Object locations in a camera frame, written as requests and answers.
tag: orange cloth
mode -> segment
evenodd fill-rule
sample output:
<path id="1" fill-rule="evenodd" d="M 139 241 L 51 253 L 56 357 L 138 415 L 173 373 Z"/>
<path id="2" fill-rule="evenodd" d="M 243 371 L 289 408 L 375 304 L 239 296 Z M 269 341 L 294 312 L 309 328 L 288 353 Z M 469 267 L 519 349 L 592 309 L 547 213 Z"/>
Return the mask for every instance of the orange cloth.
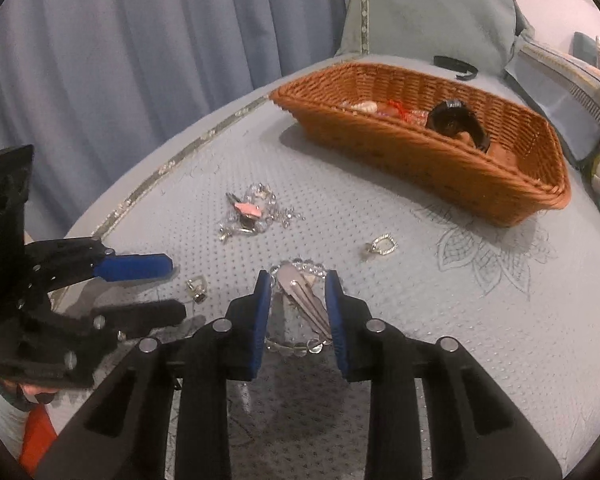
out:
<path id="1" fill-rule="evenodd" d="M 56 430 L 51 425 L 46 408 L 42 404 L 36 406 L 27 419 L 20 455 L 20 465 L 30 476 L 34 475 L 38 463 L 56 437 Z"/>

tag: dotted pattern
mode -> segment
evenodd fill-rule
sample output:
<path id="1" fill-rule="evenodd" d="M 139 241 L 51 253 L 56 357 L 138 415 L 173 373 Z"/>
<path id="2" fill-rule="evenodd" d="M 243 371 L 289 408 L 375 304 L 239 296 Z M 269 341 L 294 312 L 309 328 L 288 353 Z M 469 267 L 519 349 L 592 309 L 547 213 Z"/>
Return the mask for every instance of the dotted pattern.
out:
<path id="1" fill-rule="evenodd" d="M 528 294 L 509 280 L 485 294 L 471 265 L 438 266 L 444 231 L 413 212 L 440 201 L 310 144 L 290 115 L 265 104 L 176 168 L 105 240 L 120 253 L 165 252 L 176 275 L 134 286 L 94 280 L 81 299 L 188 302 L 189 324 L 160 333 L 181 337 L 251 293 L 260 269 L 310 258 L 337 269 L 350 295 L 407 335 L 458 339 L 567 472 L 600 434 L 600 215 L 575 173 L 571 181 L 571 205 L 538 218 L 556 254 L 530 261 Z M 269 184 L 306 220 L 221 244 L 225 192 L 241 194 L 253 182 Z M 364 244 L 385 232 L 398 250 L 362 262 Z M 208 300 L 192 306 L 185 281 L 198 274 L 208 279 Z M 368 385 L 345 383 L 330 349 L 303 358 L 267 353 L 258 379 L 229 391 L 235 478 L 363 477 Z M 52 413 L 57 429 L 80 402 L 61 397 L 51 408 L 64 410 Z"/>

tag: curtain fold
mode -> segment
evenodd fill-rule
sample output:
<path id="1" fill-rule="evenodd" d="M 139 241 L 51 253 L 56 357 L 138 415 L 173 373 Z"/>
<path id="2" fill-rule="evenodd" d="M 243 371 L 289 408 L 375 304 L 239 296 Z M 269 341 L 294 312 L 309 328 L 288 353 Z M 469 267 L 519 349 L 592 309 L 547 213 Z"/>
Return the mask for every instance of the curtain fold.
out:
<path id="1" fill-rule="evenodd" d="M 27 230 L 61 237 L 222 105 L 332 56 L 344 0 L 6 0 L 0 148 L 36 147 Z"/>

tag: embroidered flower pattern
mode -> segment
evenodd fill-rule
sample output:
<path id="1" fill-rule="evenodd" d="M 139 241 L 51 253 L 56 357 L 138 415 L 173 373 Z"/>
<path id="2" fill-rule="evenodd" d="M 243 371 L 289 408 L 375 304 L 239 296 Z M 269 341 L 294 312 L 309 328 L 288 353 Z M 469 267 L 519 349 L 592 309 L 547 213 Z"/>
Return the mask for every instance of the embroidered flower pattern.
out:
<path id="1" fill-rule="evenodd" d="M 485 295 L 504 278 L 529 295 L 530 260 L 540 264 L 557 257 L 549 234 L 538 216 L 505 229 L 471 218 L 447 205 L 431 205 L 413 211 L 418 218 L 445 230 L 438 243 L 438 268 L 471 265 L 475 281 Z"/>

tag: decorative trim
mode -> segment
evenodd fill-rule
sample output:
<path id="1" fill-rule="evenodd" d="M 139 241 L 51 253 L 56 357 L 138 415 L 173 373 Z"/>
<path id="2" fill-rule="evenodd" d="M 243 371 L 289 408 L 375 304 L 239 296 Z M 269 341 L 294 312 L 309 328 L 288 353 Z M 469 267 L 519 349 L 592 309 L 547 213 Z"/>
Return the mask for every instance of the decorative trim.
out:
<path id="1" fill-rule="evenodd" d="M 176 155 L 172 156 L 165 164 L 157 168 L 148 178 L 146 178 L 140 186 L 136 187 L 135 190 L 126 198 L 126 200 L 120 203 L 109 215 L 105 218 L 104 222 L 100 224 L 97 229 L 93 232 L 92 236 L 96 238 L 105 238 L 113 228 L 131 211 L 131 209 L 149 193 L 162 179 L 177 168 L 184 160 L 192 155 L 195 155 L 200 148 L 208 144 L 211 140 L 227 131 L 231 126 L 237 123 L 241 118 L 253 112 L 256 108 L 259 108 L 265 102 L 269 100 L 267 95 L 258 97 L 255 101 L 247 104 L 245 107 L 240 108 L 237 112 L 228 116 L 224 120 L 220 121 L 216 126 L 207 130 L 193 142 L 188 144 Z M 60 288 L 53 291 L 49 298 L 51 300 L 51 308 L 55 310 L 60 305 L 62 298 L 66 294 L 67 287 Z"/>
<path id="2" fill-rule="evenodd" d="M 360 52 L 369 54 L 369 0 L 360 0 L 362 25 L 360 27 Z"/>

